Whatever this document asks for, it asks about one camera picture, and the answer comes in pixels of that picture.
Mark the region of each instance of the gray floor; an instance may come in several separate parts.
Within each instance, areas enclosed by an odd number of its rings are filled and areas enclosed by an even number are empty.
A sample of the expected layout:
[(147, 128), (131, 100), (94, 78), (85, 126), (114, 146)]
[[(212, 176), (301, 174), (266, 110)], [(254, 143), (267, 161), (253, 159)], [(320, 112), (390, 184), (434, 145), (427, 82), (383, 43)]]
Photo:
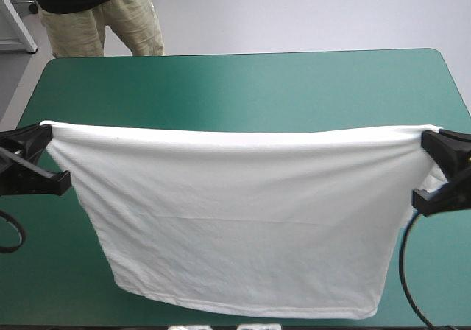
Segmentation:
[[(471, 108), (471, 0), (154, 0), (168, 55), (434, 48)], [(0, 130), (13, 128), (51, 51), (36, 15), (23, 17), (39, 51), (0, 54)], [(129, 55), (107, 33), (107, 56)]]

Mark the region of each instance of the person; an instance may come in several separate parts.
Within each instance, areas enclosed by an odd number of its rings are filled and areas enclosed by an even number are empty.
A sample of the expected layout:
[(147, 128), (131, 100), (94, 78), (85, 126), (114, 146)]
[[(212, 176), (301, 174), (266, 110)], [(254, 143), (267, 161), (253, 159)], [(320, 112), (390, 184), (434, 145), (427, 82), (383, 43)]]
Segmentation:
[(108, 25), (133, 55), (164, 55), (152, 0), (36, 0), (54, 57), (103, 56)]

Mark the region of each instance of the white t-shirt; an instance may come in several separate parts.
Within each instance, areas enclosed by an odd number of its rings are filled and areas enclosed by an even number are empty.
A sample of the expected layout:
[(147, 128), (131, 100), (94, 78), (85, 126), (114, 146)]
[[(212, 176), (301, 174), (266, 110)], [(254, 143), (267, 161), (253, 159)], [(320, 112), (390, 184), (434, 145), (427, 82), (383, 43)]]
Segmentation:
[(352, 319), (376, 313), (411, 190), (433, 170), (421, 133), (439, 129), (42, 124), (122, 289), (209, 312)]

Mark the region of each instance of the person's leg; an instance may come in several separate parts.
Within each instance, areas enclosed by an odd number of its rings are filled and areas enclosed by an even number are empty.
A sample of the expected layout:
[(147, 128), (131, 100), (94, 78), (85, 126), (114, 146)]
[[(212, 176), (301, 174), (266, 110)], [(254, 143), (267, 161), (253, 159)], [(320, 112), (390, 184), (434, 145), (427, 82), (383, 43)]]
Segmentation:
[(105, 24), (98, 7), (57, 14), (39, 9), (54, 57), (103, 56)]
[(152, 0), (109, 0), (102, 9), (106, 23), (133, 55), (164, 55)]

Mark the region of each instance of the green table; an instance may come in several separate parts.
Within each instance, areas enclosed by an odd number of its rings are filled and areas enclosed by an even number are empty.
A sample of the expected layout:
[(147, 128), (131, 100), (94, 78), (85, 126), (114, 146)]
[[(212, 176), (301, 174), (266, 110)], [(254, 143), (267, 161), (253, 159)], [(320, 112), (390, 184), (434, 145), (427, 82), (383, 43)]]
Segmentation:
[[(432, 49), (53, 60), (19, 126), (43, 119), (176, 130), (310, 132), (436, 124), (471, 132), (447, 66)], [(40, 165), (57, 169), (47, 154)], [(0, 208), (28, 232), (20, 251), (0, 255), (0, 324), (421, 325), (400, 288), (397, 250), (378, 313), (370, 319), (251, 319), (184, 309), (119, 289), (73, 189), (63, 197), (2, 197)], [(437, 324), (471, 324), (470, 231), (466, 211), (423, 219), (413, 230), (408, 281)]]

